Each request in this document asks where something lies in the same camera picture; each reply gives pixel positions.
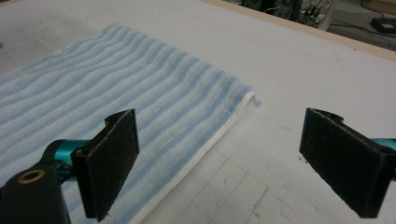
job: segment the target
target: towel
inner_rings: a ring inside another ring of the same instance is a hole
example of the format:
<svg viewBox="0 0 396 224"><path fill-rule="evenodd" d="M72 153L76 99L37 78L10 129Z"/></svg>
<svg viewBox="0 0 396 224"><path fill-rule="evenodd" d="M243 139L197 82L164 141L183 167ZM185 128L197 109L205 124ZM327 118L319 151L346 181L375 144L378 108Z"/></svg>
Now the towel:
<svg viewBox="0 0 396 224"><path fill-rule="evenodd" d="M180 49L113 24L0 77L0 186L56 139L92 139L104 118L134 108L140 154L103 223L135 223L237 122L250 87ZM62 184L72 223L85 218Z"/></svg>

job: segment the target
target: screw hole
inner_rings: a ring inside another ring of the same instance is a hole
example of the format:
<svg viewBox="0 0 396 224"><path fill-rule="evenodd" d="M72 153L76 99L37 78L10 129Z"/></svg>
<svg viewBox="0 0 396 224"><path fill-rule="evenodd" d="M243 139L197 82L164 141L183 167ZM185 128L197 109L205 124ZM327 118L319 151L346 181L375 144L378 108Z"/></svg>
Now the screw hole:
<svg viewBox="0 0 396 224"><path fill-rule="evenodd" d="M37 181L41 177L43 177L44 173L45 172L43 170L29 171L29 172L21 175L20 178L18 179L18 182L20 184L30 184L32 182Z"/></svg>

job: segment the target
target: folded towel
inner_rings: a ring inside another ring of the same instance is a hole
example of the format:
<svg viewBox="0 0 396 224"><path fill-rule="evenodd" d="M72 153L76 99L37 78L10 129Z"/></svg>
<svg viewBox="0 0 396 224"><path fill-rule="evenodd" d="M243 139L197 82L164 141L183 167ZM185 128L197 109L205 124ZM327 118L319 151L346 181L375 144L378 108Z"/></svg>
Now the folded towel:
<svg viewBox="0 0 396 224"><path fill-rule="evenodd" d="M134 108L141 152L105 223L142 220L232 127L253 96L209 63L119 24L0 77L0 186L56 139L91 139ZM62 185L72 223L78 185Z"/></svg>

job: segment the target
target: black foam pad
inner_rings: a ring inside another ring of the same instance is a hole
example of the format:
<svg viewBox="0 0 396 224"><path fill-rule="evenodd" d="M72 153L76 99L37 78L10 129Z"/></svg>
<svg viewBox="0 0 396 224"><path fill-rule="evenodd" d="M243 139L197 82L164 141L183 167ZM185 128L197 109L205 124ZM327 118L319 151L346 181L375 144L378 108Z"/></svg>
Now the black foam pad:
<svg viewBox="0 0 396 224"><path fill-rule="evenodd" d="M300 152L360 217L377 217L394 176L396 151L376 144L342 120L307 108Z"/></svg>
<svg viewBox="0 0 396 224"><path fill-rule="evenodd" d="M72 153L86 216L98 221L115 202L139 153L133 110L112 115L105 122L99 134Z"/></svg>

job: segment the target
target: towel edge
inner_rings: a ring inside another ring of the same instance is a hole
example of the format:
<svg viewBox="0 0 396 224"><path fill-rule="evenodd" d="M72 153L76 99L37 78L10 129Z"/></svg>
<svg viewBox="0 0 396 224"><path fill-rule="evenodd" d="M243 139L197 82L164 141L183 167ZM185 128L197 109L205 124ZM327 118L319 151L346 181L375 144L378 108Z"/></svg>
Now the towel edge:
<svg viewBox="0 0 396 224"><path fill-rule="evenodd" d="M236 122L242 117L245 111L248 109L248 103L255 96L253 91L249 91L245 97L242 99L241 103L235 109L235 113L227 120L227 122L219 128L219 130L202 146L191 160L181 169L181 171L166 185L163 187L161 192L156 194L146 206L129 222L141 223L147 216L160 204L160 202L169 194L169 192L174 189L178 183L194 168L194 166L201 160L201 158L212 148L220 138L226 134L231 128L236 124Z"/></svg>

